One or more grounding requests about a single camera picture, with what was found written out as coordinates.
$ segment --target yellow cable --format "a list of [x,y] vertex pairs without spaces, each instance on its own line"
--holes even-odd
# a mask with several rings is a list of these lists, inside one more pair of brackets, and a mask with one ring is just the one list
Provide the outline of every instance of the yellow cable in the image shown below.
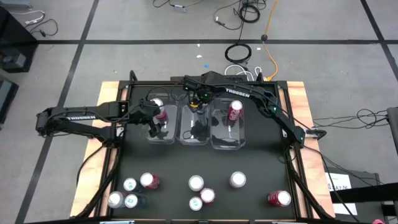
[[[269,18],[268,18],[268,22],[267,22],[267,27],[266,27],[266,31],[265,31],[264,35],[267,35],[267,33],[268,33],[268,27],[269,27],[269,24],[271,23],[272,14],[274,13],[274,9],[275,9],[276,4],[277,4],[278,2],[279,2],[279,0],[275,0],[275,3],[274,3],[274,5],[273,5],[273,7],[272,7],[272,9],[271,9],[271,13],[269,14]],[[272,63],[274,63],[274,65],[275,65],[275,72],[274,72],[274,74],[271,75],[270,77],[267,77],[267,78],[266,78],[266,81],[271,81],[272,78],[276,75],[276,73],[278,73],[278,64],[276,64],[276,61],[272,58],[271,54],[270,54],[269,51],[268,51],[268,48],[266,47],[266,43],[264,43],[264,41],[262,42],[262,45],[264,46],[265,50],[267,51],[268,57],[271,59]]]

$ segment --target white paper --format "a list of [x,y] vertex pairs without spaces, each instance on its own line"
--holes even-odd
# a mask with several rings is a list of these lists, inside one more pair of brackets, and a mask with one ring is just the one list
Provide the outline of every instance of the white paper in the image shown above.
[[[326,175],[326,181],[328,182],[329,191],[331,192],[333,191],[333,186],[331,185],[328,173],[325,173],[325,175]],[[330,176],[333,180],[333,184],[335,185],[336,190],[351,189],[351,183],[349,182],[348,175],[330,173]],[[358,215],[358,213],[356,212],[355,203],[345,203],[345,204],[353,215]],[[337,214],[349,215],[347,209],[341,203],[334,203],[333,208],[335,209],[335,213]]]

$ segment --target clear plastic bin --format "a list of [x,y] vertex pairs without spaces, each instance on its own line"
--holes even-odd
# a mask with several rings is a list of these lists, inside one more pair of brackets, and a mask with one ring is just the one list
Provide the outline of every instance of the clear plastic bin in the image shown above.
[[228,119],[229,106],[234,99],[218,98],[213,100],[211,110],[210,136],[211,145],[215,149],[237,150],[244,146],[244,113],[238,120]]
[[180,124],[177,138],[184,145],[205,145],[209,141],[210,107],[205,106],[202,110],[192,113],[187,103],[188,97],[179,101]]
[[160,134],[154,138],[152,138],[148,133],[149,125],[144,125],[142,127],[141,137],[147,139],[151,144],[173,144],[175,133],[177,131],[177,102],[171,97],[169,98],[168,94],[165,93],[151,93],[148,95],[148,100],[153,100],[155,98],[160,99],[163,102],[163,105],[165,105],[163,108],[166,115],[163,118],[154,117],[154,123],[164,123],[165,125],[162,126]]

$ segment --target wooden board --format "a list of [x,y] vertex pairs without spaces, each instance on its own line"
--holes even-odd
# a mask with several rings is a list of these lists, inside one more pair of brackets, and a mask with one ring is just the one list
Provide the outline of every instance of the wooden board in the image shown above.
[[[107,101],[116,100],[119,82],[103,82],[101,92],[99,93],[98,105]],[[296,119],[305,125],[312,127],[312,116],[308,104],[307,94],[305,92],[303,82],[288,82],[290,103],[292,104],[293,115]],[[102,121],[93,121],[93,126],[103,127],[107,124]],[[88,141],[85,158],[88,157],[93,151],[100,147],[100,142],[91,139]],[[305,145],[313,149],[319,150],[318,141],[316,139],[306,138]],[[314,195],[319,204],[325,211],[335,216],[333,204],[330,199],[329,190],[326,183],[325,171],[323,170],[322,159],[319,154],[309,149],[301,150],[305,177],[307,180],[308,188]],[[95,155],[92,160],[88,161],[86,166],[82,169],[80,174],[80,181],[76,189],[75,199],[73,201],[72,210],[70,215],[76,215],[81,212],[86,204],[91,200],[92,196],[98,190],[101,172],[105,159],[105,150],[102,150]],[[306,217],[305,204],[302,192],[298,189],[298,200],[302,217]],[[100,215],[106,215],[106,201],[109,195],[109,188],[103,196],[103,205],[101,206]]]

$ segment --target concrete floor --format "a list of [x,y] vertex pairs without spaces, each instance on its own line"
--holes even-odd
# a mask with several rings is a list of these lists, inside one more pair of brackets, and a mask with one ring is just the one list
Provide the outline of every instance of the concrete floor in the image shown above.
[[[55,40],[78,40],[93,0],[31,0],[34,10],[58,22]],[[154,8],[152,1],[100,0],[88,40],[236,39],[239,31],[228,31],[213,22],[213,12],[232,0],[210,1],[188,8],[186,14],[169,6]],[[178,1],[195,2],[194,0]],[[367,0],[385,39],[398,39],[397,1]],[[273,1],[267,2],[261,19],[245,24],[243,39],[258,39],[264,32]],[[218,14],[228,26],[239,19],[232,9]],[[19,21],[29,16],[16,16]],[[43,29],[52,32],[51,24]],[[377,40],[359,0],[281,0],[272,18],[270,39],[363,39]],[[127,80],[133,69],[139,80],[168,80],[170,76],[199,75],[208,70],[223,73],[227,44],[88,45],[81,53],[65,106],[95,105],[103,81]],[[274,67],[262,48],[252,44],[248,67]],[[398,57],[398,45],[389,45]],[[40,45],[29,73],[6,74],[20,88],[0,131],[0,217],[14,223],[26,193],[44,140],[34,131],[35,114],[55,106],[77,45]],[[289,45],[268,46],[279,65],[275,80],[304,81],[314,118],[355,115],[397,106],[398,82],[382,47],[376,45]],[[237,58],[243,55],[236,49]],[[325,128],[322,153],[339,165],[358,171],[377,172],[383,182],[397,182],[398,156],[388,126],[347,130]],[[87,139],[57,137],[52,141],[25,222],[68,218],[75,194],[75,177],[83,161]]]

